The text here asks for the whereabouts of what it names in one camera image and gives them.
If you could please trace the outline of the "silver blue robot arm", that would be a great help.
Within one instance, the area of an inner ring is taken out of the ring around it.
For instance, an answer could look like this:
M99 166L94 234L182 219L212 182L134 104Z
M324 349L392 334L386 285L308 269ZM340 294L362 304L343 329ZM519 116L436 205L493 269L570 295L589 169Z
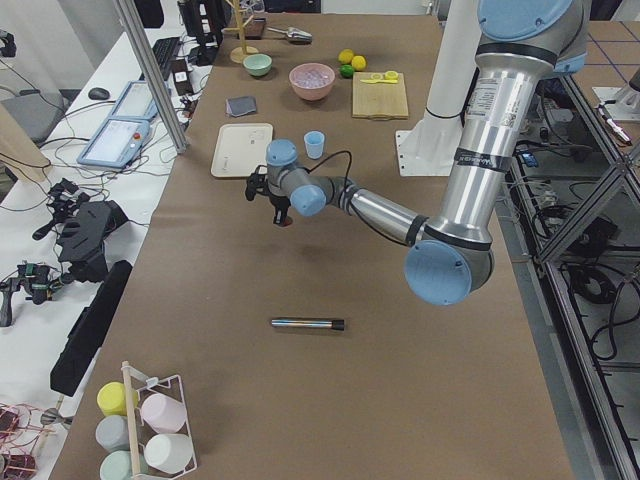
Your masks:
M493 270L488 229L539 81L579 70L586 56L587 1L455 1L447 15L440 65L461 86L452 92L462 122L440 212L422 216L357 186L348 176L315 176L294 144L272 141L259 191L276 224L289 208L312 216L333 205L404 244L411 290L434 305L464 300Z

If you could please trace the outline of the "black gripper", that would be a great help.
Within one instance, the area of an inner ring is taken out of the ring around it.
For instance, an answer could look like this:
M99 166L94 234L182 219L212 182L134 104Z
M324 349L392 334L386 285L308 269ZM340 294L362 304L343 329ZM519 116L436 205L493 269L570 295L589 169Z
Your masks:
M288 215L288 209L291 206L290 200L287 196L276 195L273 192L269 193L269 200L274 207L274 220L276 225L283 224L283 216Z

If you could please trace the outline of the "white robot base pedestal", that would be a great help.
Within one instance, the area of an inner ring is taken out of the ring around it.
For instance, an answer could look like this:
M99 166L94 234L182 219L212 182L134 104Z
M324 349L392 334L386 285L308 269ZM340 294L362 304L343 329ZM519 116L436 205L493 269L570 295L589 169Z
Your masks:
M411 130L396 132L400 174L447 176L462 136L462 115L476 71L481 31L476 1L436 1L445 20L423 118Z

